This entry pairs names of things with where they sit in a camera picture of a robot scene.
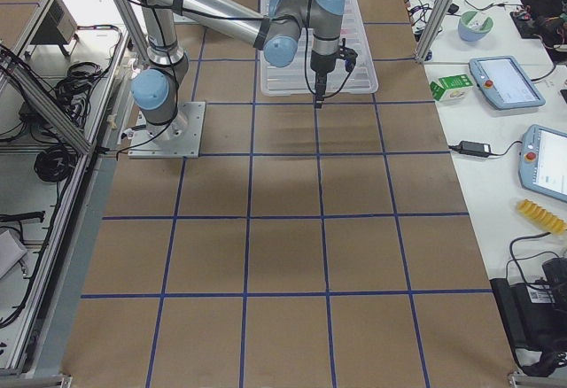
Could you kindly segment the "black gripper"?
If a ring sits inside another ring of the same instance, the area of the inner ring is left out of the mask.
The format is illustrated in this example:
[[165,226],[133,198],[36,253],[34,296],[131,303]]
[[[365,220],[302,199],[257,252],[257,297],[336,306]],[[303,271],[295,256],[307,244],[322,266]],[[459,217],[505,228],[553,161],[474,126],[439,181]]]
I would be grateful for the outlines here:
[[335,70],[338,52],[320,54],[311,50],[310,68],[315,72],[315,107],[322,107],[327,89],[327,74]]

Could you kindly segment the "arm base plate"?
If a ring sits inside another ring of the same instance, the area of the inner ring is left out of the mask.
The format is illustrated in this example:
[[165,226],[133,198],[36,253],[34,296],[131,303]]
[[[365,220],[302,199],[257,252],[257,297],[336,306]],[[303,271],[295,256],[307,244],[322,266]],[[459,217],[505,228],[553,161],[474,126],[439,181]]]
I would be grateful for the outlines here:
[[205,114],[205,102],[183,102],[178,105],[176,118],[159,135],[162,128],[148,125],[139,111],[137,124],[144,128],[132,135],[128,156],[132,159],[197,158]]

